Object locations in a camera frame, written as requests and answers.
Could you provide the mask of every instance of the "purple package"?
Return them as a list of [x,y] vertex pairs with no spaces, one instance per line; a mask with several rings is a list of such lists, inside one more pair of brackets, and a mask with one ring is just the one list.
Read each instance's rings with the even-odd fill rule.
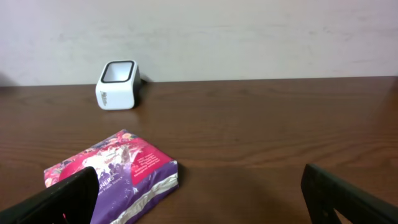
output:
[[91,224],[134,223],[178,188],[177,161],[126,130],[46,169],[45,185],[88,166],[99,180]]

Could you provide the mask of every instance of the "white wall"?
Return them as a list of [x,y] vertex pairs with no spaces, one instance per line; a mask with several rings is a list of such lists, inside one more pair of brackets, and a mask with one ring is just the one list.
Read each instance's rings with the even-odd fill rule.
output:
[[0,85],[397,75],[396,0],[0,0]]

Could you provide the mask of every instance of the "wood grain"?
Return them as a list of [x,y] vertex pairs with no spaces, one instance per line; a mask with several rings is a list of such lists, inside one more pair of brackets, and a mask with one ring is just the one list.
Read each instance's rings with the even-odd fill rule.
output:
[[0,88],[0,209],[121,129],[185,167],[181,188],[139,223],[309,223],[309,162],[398,205],[395,77],[150,83],[126,111],[101,110],[94,89]]

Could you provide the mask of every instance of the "tabletop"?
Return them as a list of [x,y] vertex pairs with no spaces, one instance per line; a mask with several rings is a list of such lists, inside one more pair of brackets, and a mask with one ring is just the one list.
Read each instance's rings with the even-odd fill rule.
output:
[[101,110],[94,85],[4,87],[0,121],[0,210],[122,129],[184,167],[139,223],[310,223],[307,163],[398,205],[396,77],[147,83],[124,111]]

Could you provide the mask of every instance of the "white device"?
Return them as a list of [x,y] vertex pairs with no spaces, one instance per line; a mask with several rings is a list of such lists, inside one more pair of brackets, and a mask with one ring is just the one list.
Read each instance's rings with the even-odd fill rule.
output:
[[95,87],[100,108],[125,110],[133,108],[141,87],[138,64],[133,60],[109,62]]

